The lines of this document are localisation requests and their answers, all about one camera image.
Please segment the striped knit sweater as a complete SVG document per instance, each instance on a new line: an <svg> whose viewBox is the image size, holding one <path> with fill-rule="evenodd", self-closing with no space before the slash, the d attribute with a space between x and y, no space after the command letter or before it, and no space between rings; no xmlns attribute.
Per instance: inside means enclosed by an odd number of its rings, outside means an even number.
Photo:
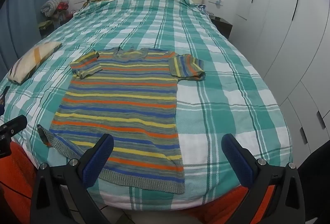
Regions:
<svg viewBox="0 0 330 224"><path fill-rule="evenodd" d="M72 159L110 134L114 149L101 179L182 194L178 83L203 80L203 61L168 50L115 47L92 50L70 67L73 77L50 127L38 127L42 142Z"/></svg>

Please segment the orange fleece clothing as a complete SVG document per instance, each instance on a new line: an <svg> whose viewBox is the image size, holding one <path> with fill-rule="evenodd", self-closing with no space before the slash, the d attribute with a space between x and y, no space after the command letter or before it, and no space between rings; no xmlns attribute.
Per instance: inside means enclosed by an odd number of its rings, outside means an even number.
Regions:
<svg viewBox="0 0 330 224"><path fill-rule="evenodd" d="M36 171L18 143L10 147L11 155L1 158L1 193L20 223L29 223Z"/></svg>

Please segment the clothes pile beside bed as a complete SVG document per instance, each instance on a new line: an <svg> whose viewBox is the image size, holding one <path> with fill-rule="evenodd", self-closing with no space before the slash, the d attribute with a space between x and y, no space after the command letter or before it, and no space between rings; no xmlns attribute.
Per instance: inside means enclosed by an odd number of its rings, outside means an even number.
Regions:
<svg viewBox="0 0 330 224"><path fill-rule="evenodd" d="M44 3L40 12L52 22L54 29L59 28L73 14L69 12L69 0L49 0Z"/></svg>

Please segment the dark phone on bed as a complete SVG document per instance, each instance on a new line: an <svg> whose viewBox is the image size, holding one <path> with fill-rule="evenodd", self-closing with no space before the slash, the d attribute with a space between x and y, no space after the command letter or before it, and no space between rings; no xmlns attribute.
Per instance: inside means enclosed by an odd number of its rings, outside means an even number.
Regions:
<svg viewBox="0 0 330 224"><path fill-rule="evenodd" d="M3 90L1 96L0 96L0 115L2 116L5 112L5 99L6 99L6 94L9 90L10 86L6 86L5 89Z"/></svg>

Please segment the cream orange striped pillow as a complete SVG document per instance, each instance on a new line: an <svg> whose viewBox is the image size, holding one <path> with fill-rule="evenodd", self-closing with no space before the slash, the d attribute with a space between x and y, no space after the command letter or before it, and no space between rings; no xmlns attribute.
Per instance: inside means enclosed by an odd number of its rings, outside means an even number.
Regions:
<svg viewBox="0 0 330 224"><path fill-rule="evenodd" d="M7 73L7 79L16 84L24 83L61 45L59 41L35 45L12 66Z"/></svg>

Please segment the teal plaid bed cover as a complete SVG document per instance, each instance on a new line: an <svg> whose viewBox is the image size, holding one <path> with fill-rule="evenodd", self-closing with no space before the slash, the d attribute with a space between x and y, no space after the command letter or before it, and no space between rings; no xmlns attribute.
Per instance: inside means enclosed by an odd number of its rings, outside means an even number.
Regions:
<svg viewBox="0 0 330 224"><path fill-rule="evenodd" d="M288 127L252 64L191 0L88 3L42 40L59 48L7 90L1 122L33 164L79 158L105 133L114 150L92 197L128 210L183 210L238 186L225 134L271 165L292 161Z"/></svg>

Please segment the blue curtain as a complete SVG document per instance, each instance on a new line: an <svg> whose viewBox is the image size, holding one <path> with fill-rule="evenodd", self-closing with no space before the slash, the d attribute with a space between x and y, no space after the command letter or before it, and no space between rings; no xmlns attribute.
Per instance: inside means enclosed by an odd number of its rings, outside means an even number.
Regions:
<svg viewBox="0 0 330 224"><path fill-rule="evenodd" d="M1 78L41 40L40 9L49 0L5 0L1 7Z"/></svg>

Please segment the white wardrobe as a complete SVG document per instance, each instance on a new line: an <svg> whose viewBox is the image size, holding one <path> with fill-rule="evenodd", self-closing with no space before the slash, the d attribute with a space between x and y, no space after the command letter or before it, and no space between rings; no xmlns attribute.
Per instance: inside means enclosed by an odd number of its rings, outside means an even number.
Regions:
<svg viewBox="0 0 330 224"><path fill-rule="evenodd" d="M329 141L329 0L239 0L230 41L272 92L302 164Z"/></svg>

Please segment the dark bedside table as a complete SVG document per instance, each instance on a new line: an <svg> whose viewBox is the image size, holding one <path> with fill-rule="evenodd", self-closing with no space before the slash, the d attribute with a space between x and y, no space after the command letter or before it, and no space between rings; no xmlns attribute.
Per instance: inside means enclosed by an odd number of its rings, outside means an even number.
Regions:
<svg viewBox="0 0 330 224"><path fill-rule="evenodd" d="M229 39L232 31L232 24L224 20L223 18L210 15L211 22L215 25L217 30L226 38Z"/></svg>

